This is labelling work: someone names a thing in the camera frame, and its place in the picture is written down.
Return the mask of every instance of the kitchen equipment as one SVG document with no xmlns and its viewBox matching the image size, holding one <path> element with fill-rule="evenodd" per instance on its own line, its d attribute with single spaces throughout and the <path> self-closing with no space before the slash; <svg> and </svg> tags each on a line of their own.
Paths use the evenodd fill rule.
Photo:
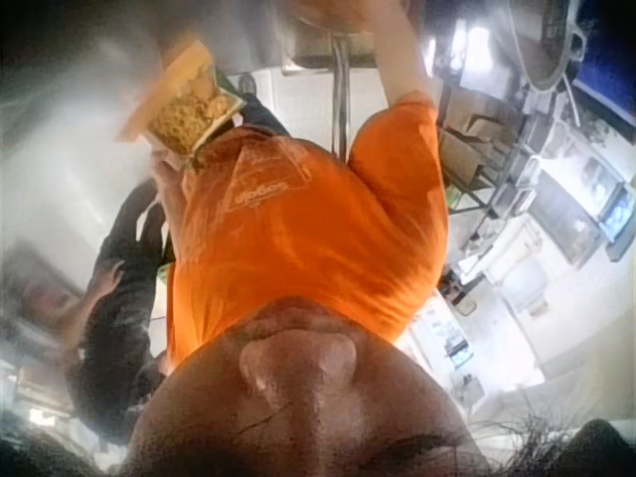
<svg viewBox="0 0 636 477">
<path fill-rule="evenodd" d="M 567 63 L 582 62 L 587 37 L 576 25 L 579 0 L 486 0 L 491 31 L 539 91 L 561 80 Z"/>
<path fill-rule="evenodd" d="M 368 30 L 367 1 L 286 0 L 289 10 L 308 24 L 344 34 Z M 409 0 L 401 0 L 404 10 L 409 3 Z"/>
<path fill-rule="evenodd" d="M 537 156 L 525 152 L 517 155 L 510 170 L 510 179 L 521 189 L 535 187 L 539 183 L 541 163 Z"/>
<path fill-rule="evenodd" d="M 409 0 L 401 0 L 404 9 L 408 8 Z M 368 46 L 368 35 L 356 35 L 367 30 L 365 12 L 366 0 L 285 0 L 287 11 L 318 30 L 328 33 L 332 53 L 332 71 L 334 73 L 333 87 L 333 123 L 331 135 L 331 151 L 342 162 L 348 158 L 349 129 L 351 124 L 351 98 L 350 98 L 350 52 L 355 44 L 362 48 L 364 53 L 358 54 L 363 61 L 371 57 Z"/>
</svg>

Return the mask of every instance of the hair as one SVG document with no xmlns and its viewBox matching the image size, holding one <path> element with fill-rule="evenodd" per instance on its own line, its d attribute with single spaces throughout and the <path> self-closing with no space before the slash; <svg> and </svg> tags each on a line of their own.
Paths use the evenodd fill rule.
<svg viewBox="0 0 636 477">
<path fill-rule="evenodd" d="M 0 468 L 10 477 L 100 477 L 99 471 L 84 458 L 70 452 L 51 436 L 31 428 L 13 414 L 2 417 L 0 430 Z M 493 424 L 521 439 L 521 445 L 505 463 L 491 462 L 490 469 L 464 466 L 453 475 L 479 477 L 535 476 L 632 476 L 636 470 L 636 452 L 618 432 L 603 420 L 593 420 L 570 438 L 547 421 L 529 417 L 516 425 Z M 465 461 L 459 456 L 456 461 Z M 228 462 L 223 455 L 195 452 L 180 453 L 171 462 L 154 465 L 146 475 L 252 475 L 239 463 Z"/>
</svg>

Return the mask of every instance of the orange t-shirt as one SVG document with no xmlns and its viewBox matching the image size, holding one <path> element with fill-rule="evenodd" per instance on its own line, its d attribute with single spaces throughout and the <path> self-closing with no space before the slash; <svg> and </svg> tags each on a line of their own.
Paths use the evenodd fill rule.
<svg viewBox="0 0 636 477">
<path fill-rule="evenodd" d="M 184 181 L 169 278 L 173 365 L 288 296 L 396 339 L 445 257 L 435 117 L 425 96 L 407 96 L 363 127 L 349 167 L 310 142 L 251 128 L 205 146 Z"/>
</svg>

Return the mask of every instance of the hand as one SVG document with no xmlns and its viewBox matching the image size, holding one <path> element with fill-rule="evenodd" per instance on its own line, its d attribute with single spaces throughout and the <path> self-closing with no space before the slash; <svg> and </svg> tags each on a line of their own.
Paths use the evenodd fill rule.
<svg viewBox="0 0 636 477">
<path fill-rule="evenodd" d="M 175 169 L 168 151 L 154 151 L 150 155 L 150 174 L 157 183 L 159 190 L 172 189 L 180 186 L 183 172 Z"/>
<path fill-rule="evenodd" d="M 123 271 L 121 271 L 120 268 L 123 264 L 123 260 L 109 260 L 99 266 L 90 279 L 88 293 L 97 298 L 101 298 L 112 293 L 121 281 Z"/>
</svg>

